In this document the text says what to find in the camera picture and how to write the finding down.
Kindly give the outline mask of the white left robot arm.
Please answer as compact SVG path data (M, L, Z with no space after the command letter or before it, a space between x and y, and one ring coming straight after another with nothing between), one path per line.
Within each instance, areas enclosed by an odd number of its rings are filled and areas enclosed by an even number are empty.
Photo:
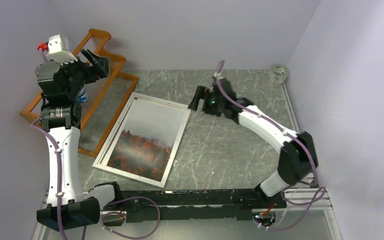
M107 206L117 210L123 196L115 182L100 183L84 194L79 177L78 147L82 106L78 95L86 84L109 75L109 59L87 48L86 62L71 53L52 57L35 69L42 105L38 121L49 150L49 190L46 206L36 212L37 221L57 232L86 227L101 219Z

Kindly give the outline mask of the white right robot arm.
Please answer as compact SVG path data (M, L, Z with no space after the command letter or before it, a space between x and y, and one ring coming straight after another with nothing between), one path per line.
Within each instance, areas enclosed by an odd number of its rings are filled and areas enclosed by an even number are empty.
M214 79L210 87L199 85L188 109L197 111L200 101L205 114L232 120L278 152L277 169L255 188L258 206L268 207L276 194L316 172L319 163L311 134L291 130L266 115L248 98L237 97L226 78Z

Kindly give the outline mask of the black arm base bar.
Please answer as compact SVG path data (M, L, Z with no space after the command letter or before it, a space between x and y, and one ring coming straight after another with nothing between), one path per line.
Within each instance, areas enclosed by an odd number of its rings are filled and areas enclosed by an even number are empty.
M111 201L101 212L123 212L127 223L157 219L246 221L259 213L287 207L280 193L267 197L253 188L123 190L120 200L120 203Z

